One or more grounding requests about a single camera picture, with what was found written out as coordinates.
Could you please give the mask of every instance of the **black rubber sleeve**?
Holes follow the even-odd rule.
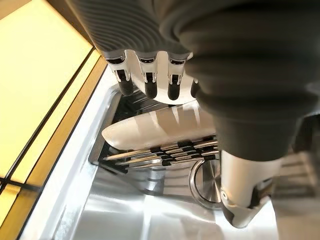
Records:
[[[221,149],[253,161],[283,157],[318,101],[320,2],[155,1],[160,31],[193,52],[196,98]]]

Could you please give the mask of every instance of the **metal drain strainer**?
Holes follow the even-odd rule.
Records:
[[[203,207],[220,208],[220,161],[197,161],[189,175],[189,187],[193,198]]]

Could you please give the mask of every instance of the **dish rack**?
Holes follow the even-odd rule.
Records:
[[[136,88],[132,95],[121,97],[112,123],[170,107],[174,106],[148,99]],[[215,135],[137,151],[118,150],[104,141],[99,157],[91,163],[144,194],[220,207],[220,152]]]

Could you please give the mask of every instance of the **black stripe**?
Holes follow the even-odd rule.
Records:
[[[41,132],[41,130],[44,127],[44,125],[47,123],[47,121],[50,118],[50,116],[52,115],[52,113],[55,111],[55,109],[58,106],[58,104],[61,102],[62,98],[64,97],[64,95],[66,94],[66,92],[68,91],[68,89],[70,88],[72,83],[75,81],[75,79],[78,76],[79,72],[81,71],[81,69],[83,68],[83,66],[85,65],[85,63],[87,62],[87,60],[89,59],[91,53],[94,50],[95,50],[95,48],[92,47],[91,50],[89,51],[89,53],[87,54],[87,56],[85,57],[85,59],[82,61],[82,63],[78,67],[78,69],[75,71],[75,73],[73,74],[73,76],[71,77],[71,79],[69,80],[67,85],[64,87],[64,89],[62,90],[62,92],[60,93],[58,98],[55,100],[55,102],[53,103],[53,105],[51,106],[51,108],[49,109],[47,114],[44,116],[43,120],[40,122],[39,126],[36,128],[36,130],[34,131],[32,136],[27,141],[26,145],[24,146],[24,148],[22,149],[22,151],[20,152],[20,154],[18,155],[18,157],[14,161],[14,163],[11,166],[11,168],[9,169],[8,173],[5,175],[5,177],[4,177],[5,179],[10,179],[12,177],[12,175],[15,172],[15,170],[19,166],[20,162],[22,161],[22,159],[26,155],[27,151],[29,150],[29,148],[31,147],[31,145],[33,144],[33,142],[35,141],[35,139],[37,138],[37,136]],[[0,187],[0,194],[3,192],[5,187],[6,187],[6,183],[2,183],[1,187]]]
[[[41,190],[41,187],[39,187],[39,186],[34,186],[34,185],[31,185],[31,184],[27,184],[27,183],[21,183],[21,182],[13,181],[13,180],[6,179],[6,178],[3,178],[3,177],[0,177],[0,182],[2,184],[6,184],[6,185],[10,184],[10,185],[14,185],[14,186],[21,187],[23,189],[27,189],[27,190],[30,190],[30,191],[35,191],[35,192],[39,192]]]

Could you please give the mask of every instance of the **stainless steel sink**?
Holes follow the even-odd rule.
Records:
[[[94,165],[97,164],[99,157],[106,154],[104,152],[106,143],[101,136],[101,131],[105,127],[114,121],[128,118],[133,113],[141,114],[168,107],[162,103],[149,101],[138,92],[132,97],[121,97],[119,90],[113,86],[117,83],[113,78],[113,73],[107,68],[46,183],[20,239],[274,240],[279,238],[271,202],[268,202],[244,229],[232,227],[219,208],[212,210],[203,207],[192,195],[189,180],[190,172],[198,162],[130,170],[127,174],[113,174]],[[112,148],[108,151],[117,153],[117,150]],[[194,176],[199,194],[209,201],[217,200],[215,169],[217,166],[214,161],[206,162],[199,167]],[[278,194],[280,197],[284,195],[280,191]],[[278,211],[280,215],[277,216],[278,223],[285,226],[283,233],[286,235],[292,233],[289,238],[283,239],[294,239],[294,236],[299,237],[296,239],[301,239],[301,236],[307,236],[307,233],[309,236],[319,236],[316,234],[319,233],[319,228],[315,224],[309,224],[309,227],[305,228],[306,231],[301,231],[300,227],[301,222],[315,223],[314,219],[320,216],[315,211],[320,209],[319,205],[302,206],[300,200],[293,199],[288,202],[287,198],[274,203],[282,209]],[[289,205],[293,206],[294,211],[292,208],[290,211],[286,208]]]
[[[138,113],[167,107],[147,99],[122,98],[138,104]],[[105,144],[103,138],[96,145]],[[277,239],[271,203],[246,229],[233,228],[220,209],[201,206],[193,197],[189,177],[194,162],[159,166],[112,174],[99,168],[73,235],[74,240],[223,240]],[[213,161],[200,166],[195,183],[202,197],[216,200]]]

